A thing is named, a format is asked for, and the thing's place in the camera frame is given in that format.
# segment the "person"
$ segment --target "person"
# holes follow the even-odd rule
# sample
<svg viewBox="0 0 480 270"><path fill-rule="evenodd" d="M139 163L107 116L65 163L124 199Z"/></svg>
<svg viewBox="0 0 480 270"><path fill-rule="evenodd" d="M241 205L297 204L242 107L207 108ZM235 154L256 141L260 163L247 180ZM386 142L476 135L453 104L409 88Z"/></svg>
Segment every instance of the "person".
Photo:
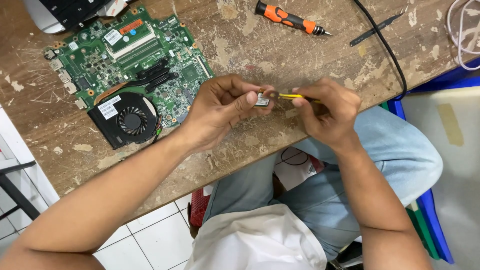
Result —
<svg viewBox="0 0 480 270"><path fill-rule="evenodd" d="M184 159L217 146L242 119L271 112L273 102L253 107L259 89L234 74L204 82L182 125L48 208L0 268L102 269L92 254ZM378 106L357 117L359 96L332 80L293 92L327 108L316 116L306 99L292 101L311 136L295 147L325 169L276 199L276 155L217 181L186 269L325 269L359 235L367 269L431 269L404 206L438 180L435 148Z"/></svg>

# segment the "wooden table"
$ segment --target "wooden table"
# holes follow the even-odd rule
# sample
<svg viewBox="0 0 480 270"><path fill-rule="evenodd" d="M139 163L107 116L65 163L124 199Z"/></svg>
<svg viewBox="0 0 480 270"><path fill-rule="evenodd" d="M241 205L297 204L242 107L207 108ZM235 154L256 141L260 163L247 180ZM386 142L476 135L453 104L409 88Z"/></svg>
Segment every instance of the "wooden table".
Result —
<svg viewBox="0 0 480 270"><path fill-rule="evenodd" d="M238 73L248 80L275 85L282 92L329 76L358 90L362 109L401 92L396 70L377 37L355 47L349 45L371 28L353 1L326 0L320 2L321 6L310 0L278 2L268 1L319 22L335 36L310 36L254 15L256 0L143 0L132 5L144 4L157 18L175 12L187 24L217 75ZM378 23L408 4L395 0L363 2ZM408 12L383 30L409 88L456 67L456 53L444 28L450 2L409 0ZM42 56L43 47L67 34L40 32L18 1L2 5L0 102L60 197L148 145L131 144L111 150L87 114L74 105L75 97L67 93ZM238 124L214 150L187 158L136 215L306 137L293 107L281 102L271 115Z"/></svg>

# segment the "white label sticker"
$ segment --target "white label sticker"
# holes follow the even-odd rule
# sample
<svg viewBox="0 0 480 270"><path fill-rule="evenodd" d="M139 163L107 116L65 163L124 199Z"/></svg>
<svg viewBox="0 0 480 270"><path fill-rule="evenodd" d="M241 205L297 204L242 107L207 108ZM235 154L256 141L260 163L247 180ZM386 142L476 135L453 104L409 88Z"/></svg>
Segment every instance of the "white label sticker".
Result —
<svg viewBox="0 0 480 270"><path fill-rule="evenodd" d="M70 43L68 44L68 47L70 47L70 49L71 49L72 51L78 49L78 45L77 45L77 43L76 43L75 41L70 42Z"/></svg>
<svg viewBox="0 0 480 270"><path fill-rule="evenodd" d="M121 34L117 30L112 29L112 31L106 34L104 38L113 46L113 44L121 39Z"/></svg>
<svg viewBox="0 0 480 270"><path fill-rule="evenodd" d="M267 106L268 103L270 102L269 99L267 98L262 98L263 93L258 93L258 101L257 104L255 105L260 105L260 106Z"/></svg>
<svg viewBox="0 0 480 270"><path fill-rule="evenodd" d="M103 117L105 117L105 120L111 118L112 116L115 116L118 114L117 109L113 106L113 104L117 101L120 101L121 98L120 96L116 96L112 98L111 100L101 104L98 106L98 109L100 112L103 114Z"/></svg>

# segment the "keyboard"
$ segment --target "keyboard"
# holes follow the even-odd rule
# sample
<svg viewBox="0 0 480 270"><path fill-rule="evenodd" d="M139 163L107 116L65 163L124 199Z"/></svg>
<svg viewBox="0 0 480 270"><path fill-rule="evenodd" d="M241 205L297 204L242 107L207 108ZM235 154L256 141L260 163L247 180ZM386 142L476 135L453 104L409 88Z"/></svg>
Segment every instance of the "keyboard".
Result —
<svg viewBox="0 0 480 270"><path fill-rule="evenodd" d="M67 30L90 18L109 0L40 0Z"/></svg>

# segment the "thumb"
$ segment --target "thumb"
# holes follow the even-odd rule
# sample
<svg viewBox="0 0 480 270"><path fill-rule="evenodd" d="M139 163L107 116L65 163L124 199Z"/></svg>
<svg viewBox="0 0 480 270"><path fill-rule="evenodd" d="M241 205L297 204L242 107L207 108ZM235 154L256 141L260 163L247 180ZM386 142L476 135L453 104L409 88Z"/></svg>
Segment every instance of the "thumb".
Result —
<svg viewBox="0 0 480 270"><path fill-rule="evenodd" d="M311 104L304 98L295 98L292 100L293 105L297 108L297 112L305 124L305 129L312 135L316 130L320 129L320 121L313 113Z"/></svg>
<svg viewBox="0 0 480 270"><path fill-rule="evenodd" d="M225 116L232 118L249 111L257 103L257 93L250 91L238 97L234 102L228 104L223 113Z"/></svg>

